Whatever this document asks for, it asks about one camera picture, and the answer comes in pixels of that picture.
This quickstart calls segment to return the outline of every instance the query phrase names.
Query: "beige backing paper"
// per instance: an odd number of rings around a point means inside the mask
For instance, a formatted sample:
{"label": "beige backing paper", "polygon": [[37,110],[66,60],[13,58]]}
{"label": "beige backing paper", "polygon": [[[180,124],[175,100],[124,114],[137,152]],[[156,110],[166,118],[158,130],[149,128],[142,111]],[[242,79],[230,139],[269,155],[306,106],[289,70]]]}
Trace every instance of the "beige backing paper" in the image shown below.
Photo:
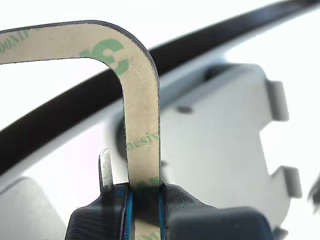
{"label": "beige backing paper", "polygon": [[[122,31],[89,21],[8,30],[0,33],[0,64],[81,57],[107,64],[123,90],[129,184],[159,186],[158,75],[146,50]],[[155,231],[159,227],[136,226],[138,235]]]}

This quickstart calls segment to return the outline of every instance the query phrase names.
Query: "3m adhesive liner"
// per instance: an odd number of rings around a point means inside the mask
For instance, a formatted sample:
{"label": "3m adhesive liner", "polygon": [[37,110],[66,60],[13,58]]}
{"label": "3m adhesive liner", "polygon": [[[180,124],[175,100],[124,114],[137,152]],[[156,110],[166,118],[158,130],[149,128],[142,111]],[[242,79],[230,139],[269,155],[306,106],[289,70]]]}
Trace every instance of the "3m adhesive liner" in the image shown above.
{"label": "3m adhesive liner", "polygon": [[99,60],[117,74],[123,90],[129,185],[139,205],[136,235],[159,232],[159,80],[147,49],[126,30],[95,20],[0,31],[0,64],[70,58]]}

